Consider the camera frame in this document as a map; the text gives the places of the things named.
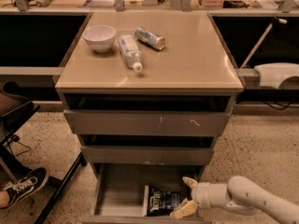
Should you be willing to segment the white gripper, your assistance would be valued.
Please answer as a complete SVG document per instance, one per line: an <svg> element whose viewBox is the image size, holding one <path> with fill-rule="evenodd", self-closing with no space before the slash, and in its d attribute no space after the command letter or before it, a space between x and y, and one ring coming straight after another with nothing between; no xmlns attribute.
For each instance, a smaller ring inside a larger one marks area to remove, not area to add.
<svg viewBox="0 0 299 224"><path fill-rule="evenodd" d="M176 207L170 217L182 219L194 214L197 206L200 209L224 207L229 202L229 192L226 184L198 183L195 179L183 176L183 182L192 190L192 200L184 199Z"/></svg>

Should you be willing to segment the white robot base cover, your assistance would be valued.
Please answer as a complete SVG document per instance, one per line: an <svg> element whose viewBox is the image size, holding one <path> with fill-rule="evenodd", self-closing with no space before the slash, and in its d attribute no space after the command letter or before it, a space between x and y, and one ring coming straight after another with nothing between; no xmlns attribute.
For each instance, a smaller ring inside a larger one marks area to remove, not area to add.
<svg viewBox="0 0 299 224"><path fill-rule="evenodd" d="M261 87L278 89L287 79L299 77L297 63L265 63L256 65L254 70L259 74Z"/></svg>

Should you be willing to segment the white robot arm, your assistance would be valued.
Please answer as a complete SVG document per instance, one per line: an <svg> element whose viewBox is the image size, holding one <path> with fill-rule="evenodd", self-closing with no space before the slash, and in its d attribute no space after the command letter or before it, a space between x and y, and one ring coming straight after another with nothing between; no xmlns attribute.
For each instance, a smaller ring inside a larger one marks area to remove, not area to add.
<svg viewBox="0 0 299 224"><path fill-rule="evenodd" d="M184 199L170 217L182 219L199 209L222 208L228 212L251 216L261 210L279 224L299 224L299 206L284 200L244 176L235 175L227 183L197 182L187 176L183 182L191 189L191 199Z"/></svg>

